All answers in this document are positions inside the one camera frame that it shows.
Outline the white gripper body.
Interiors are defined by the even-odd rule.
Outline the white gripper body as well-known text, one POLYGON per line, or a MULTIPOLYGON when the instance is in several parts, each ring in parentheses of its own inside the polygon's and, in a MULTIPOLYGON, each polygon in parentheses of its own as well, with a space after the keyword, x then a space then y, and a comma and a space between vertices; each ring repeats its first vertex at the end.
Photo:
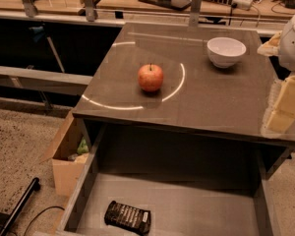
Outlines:
POLYGON ((283 28, 278 58, 282 67, 295 72, 295 15, 283 28))

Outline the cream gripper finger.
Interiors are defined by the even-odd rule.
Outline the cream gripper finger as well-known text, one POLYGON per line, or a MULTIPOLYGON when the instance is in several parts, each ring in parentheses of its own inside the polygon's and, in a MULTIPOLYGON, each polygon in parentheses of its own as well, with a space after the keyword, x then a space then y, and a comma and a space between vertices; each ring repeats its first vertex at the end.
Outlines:
POLYGON ((285 134, 295 122, 295 74, 285 80, 276 79, 270 88, 262 132, 285 134))
POLYGON ((258 48, 257 53, 267 57, 277 56, 279 53, 280 38, 281 31, 278 31, 258 48))

